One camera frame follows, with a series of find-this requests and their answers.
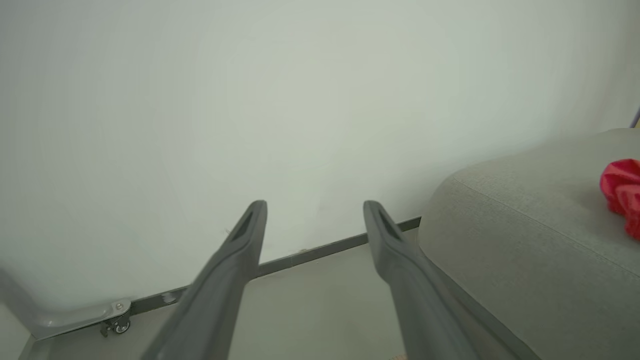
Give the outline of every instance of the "dark gray baseboard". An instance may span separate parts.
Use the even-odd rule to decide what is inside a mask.
[[[420,226],[420,217],[413,218],[398,224],[398,227],[402,231],[416,229]],[[356,246],[364,245],[368,242],[367,234],[360,234],[352,236],[343,240],[339,240],[327,245],[316,247],[311,250],[299,252],[291,256],[269,261],[268,263],[260,264],[258,267],[258,274],[256,277],[261,277],[274,272],[292,268],[296,265],[308,263],[336,252],[345,251]],[[159,309],[160,307],[175,304],[180,300],[188,286],[173,289],[164,293],[151,295],[143,299],[134,300],[131,302],[131,315],[146,313],[147,311]]]

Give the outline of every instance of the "red fabric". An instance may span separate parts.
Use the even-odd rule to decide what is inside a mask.
[[[600,177],[607,207],[627,219],[625,230],[640,240],[640,161],[624,159],[607,165]]]

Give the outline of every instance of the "wall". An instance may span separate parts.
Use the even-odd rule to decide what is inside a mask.
[[[0,303],[0,359],[18,360],[31,333]]]
[[[629,126],[639,6],[3,1],[1,264],[71,309],[189,283],[254,199],[263,262],[365,199],[416,217],[465,165]]]

